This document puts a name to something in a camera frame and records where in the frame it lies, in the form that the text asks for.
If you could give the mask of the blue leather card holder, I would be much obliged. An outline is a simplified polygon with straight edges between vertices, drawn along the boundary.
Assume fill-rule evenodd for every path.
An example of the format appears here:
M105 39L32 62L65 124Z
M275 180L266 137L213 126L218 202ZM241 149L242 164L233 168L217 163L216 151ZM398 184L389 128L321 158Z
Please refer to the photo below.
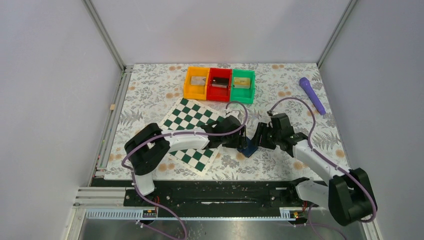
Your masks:
M258 148L259 148L258 146L254 145L252 141L249 138L247 138L246 147L238 148L237 151L239 153L242 153L245 157L249 158L258 150Z

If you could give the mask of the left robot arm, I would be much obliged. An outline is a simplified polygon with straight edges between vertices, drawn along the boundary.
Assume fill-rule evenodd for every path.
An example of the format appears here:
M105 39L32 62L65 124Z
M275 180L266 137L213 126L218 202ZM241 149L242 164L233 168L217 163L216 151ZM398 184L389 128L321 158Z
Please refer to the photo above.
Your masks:
M183 150L208 150L218 147L245 149L246 125L230 115L194 129L162 130L150 123L125 145L135 189L146 196L155 190L153 171L166 154Z

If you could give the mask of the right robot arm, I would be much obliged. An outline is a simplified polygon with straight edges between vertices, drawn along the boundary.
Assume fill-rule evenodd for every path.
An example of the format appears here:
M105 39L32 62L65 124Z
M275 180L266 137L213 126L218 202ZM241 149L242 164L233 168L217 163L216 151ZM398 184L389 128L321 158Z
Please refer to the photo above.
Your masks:
M368 174L362 168L347 169L330 163L313 148L306 134L295 132L285 113L271 116L269 123L259 122L252 143L270 150L280 148L323 180L323 184L308 177L290 181L284 195L289 202L308 202L326 208L341 226L375 216L378 206Z

